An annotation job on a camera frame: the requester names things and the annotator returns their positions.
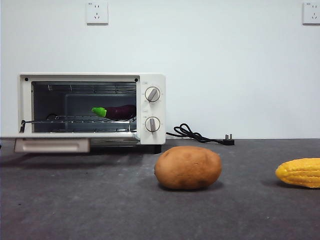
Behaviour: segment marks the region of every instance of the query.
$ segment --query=white wall outlet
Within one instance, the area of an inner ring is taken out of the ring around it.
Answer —
[[[108,3],[106,1],[89,1],[86,4],[87,24],[108,24]]]
[[[320,24],[320,0],[303,3],[303,24]]]

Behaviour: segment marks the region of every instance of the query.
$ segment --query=dark gray surface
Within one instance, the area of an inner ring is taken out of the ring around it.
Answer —
[[[2,240],[320,239],[320,189],[286,185],[274,173],[282,162],[320,157],[320,139],[168,140],[165,150],[220,154],[219,180],[199,191],[161,188],[159,154],[141,149],[22,155],[2,144]]]

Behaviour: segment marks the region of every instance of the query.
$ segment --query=white toaster oven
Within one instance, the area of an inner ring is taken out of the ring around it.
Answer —
[[[89,152],[166,141],[166,78],[159,73],[21,73],[15,152]]]

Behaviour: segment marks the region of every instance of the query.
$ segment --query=yellow corn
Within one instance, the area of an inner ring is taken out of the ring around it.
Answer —
[[[320,158],[302,158],[282,163],[275,175],[283,182],[320,188]]]

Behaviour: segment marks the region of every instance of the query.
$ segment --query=black power cord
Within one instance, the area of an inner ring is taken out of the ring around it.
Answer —
[[[209,142],[215,142],[218,144],[222,144],[222,145],[227,145],[227,146],[231,146],[231,145],[235,145],[235,140],[232,139],[232,134],[230,134],[230,138],[229,135],[225,135],[225,139],[222,140],[217,140],[217,139],[210,139],[210,138],[206,138],[204,136],[201,136],[200,133],[198,132],[192,132],[190,127],[186,124],[186,123],[182,123],[180,126],[175,126],[173,128],[173,130],[178,133],[178,134],[174,134],[174,133],[170,133],[167,132],[166,134],[170,135],[170,136],[174,136],[174,137],[189,137],[192,139],[197,140],[200,143],[209,143]]]

